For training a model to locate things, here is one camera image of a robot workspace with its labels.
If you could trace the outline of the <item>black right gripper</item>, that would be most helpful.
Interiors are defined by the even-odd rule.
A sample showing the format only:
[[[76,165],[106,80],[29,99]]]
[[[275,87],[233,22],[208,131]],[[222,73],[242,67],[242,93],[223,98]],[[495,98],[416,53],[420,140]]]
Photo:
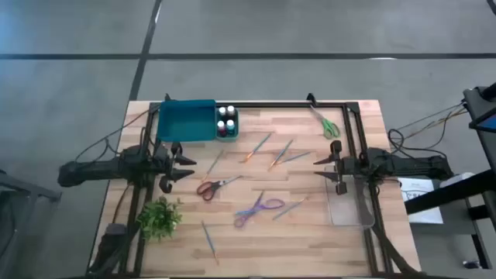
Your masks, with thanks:
[[[334,140],[330,143],[331,154],[327,158],[313,163],[314,165],[334,163],[333,172],[315,171],[314,174],[336,182],[337,195],[344,195],[347,193],[347,186],[346,182],[343,180],[343,176],[359,174],[360,168],[364,166],[363,162],[355,157],[342,158],[340,156],[342,150],[341,141]]]

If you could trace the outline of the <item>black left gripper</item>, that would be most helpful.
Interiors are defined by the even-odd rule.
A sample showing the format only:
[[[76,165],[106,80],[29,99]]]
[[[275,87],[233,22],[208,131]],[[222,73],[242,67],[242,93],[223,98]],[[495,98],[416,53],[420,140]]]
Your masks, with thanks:
[[[163,193],[170,193],[172,183],[194,173],[193,170],[183,170],[174,168],[176,163],[180,165],[196,165],[196,161],[188,159],[182,155],[182,145],[179,142],[173,142],[170,149],[160,143],[155,150],[154,157],[163,165],[163,176],[160,178],[159,187]]]

